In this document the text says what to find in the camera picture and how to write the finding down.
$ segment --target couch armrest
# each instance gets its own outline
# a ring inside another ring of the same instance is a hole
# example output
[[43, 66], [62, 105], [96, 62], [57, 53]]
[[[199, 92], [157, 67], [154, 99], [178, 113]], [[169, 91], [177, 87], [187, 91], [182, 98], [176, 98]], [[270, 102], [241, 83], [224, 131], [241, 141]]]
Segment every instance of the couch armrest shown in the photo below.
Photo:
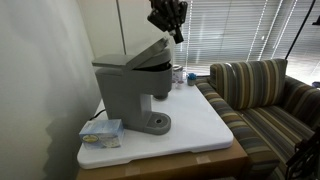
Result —
[[286, 76], [282, 108], [315, 130], [320, 125], [320, 91]]
[[207, 78], [198, 79], [196, 85], [248, 154], [244, 178], [267, 178], [279, 164], [274, 152], [210, 86]]

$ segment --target striped cushion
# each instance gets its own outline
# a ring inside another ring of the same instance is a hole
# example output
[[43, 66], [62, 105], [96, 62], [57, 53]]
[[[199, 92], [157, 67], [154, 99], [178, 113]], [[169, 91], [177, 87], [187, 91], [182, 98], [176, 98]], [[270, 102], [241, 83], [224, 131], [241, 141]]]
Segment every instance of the striped cushion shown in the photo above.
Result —
[[281, 107], [315, 130], [320, 125], [320, 91], [287, 76], [284, 92]]
[[279, 169], [285, 174], [285, 163], [294, 154], [294, 145], [309, 139], [313, 131], [278, 106], [237, 111], [242, 119], [268, 144], [280, 159]]
[[278, 104], [286, 67], [284, 59], [213, 64], [210, 83], [236, 110]]
[[206, 78], [198, 79], [196, 85], [248, 154], [250, 166], [246, 178], [267, 177], [272, 173], [279, 160], [271, 149], [219, 96]]

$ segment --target white wall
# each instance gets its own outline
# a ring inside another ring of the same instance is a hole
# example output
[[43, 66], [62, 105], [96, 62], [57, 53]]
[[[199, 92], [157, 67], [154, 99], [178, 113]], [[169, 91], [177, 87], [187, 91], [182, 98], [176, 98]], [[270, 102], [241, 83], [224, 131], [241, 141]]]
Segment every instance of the white wall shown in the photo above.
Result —
[[0, 0], [0, 179], [72, 179], [100, 95], [76, 0]]
[[[116, 0], [78, 0], [95, 57], [124, 54]], [[162, 37], [174, 40], [147, 20], [149, 0], [119, 0], [126, 51], [137, 55]]]

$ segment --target robotic arm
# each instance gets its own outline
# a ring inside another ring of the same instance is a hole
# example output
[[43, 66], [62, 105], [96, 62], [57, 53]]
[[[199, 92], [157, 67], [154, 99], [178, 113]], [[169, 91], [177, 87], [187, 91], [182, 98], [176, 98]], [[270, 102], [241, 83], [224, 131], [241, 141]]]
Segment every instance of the robotic arm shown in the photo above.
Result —
[[168, 31], [176, 44], [183, 42], [180, 31], [185, 22], [188, 3], [179, 0], [150, 0], [152, 11], [148, 20], [160, 30]]

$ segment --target small box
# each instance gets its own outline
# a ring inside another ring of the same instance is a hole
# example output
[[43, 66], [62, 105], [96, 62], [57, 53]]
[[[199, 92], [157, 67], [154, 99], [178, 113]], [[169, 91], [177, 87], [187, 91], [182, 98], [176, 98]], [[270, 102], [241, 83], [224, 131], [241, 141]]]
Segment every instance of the small box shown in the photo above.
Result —
[[79, 133], [86, 149], [120, 147], [124, 135], [121, 119], [88, 121]]

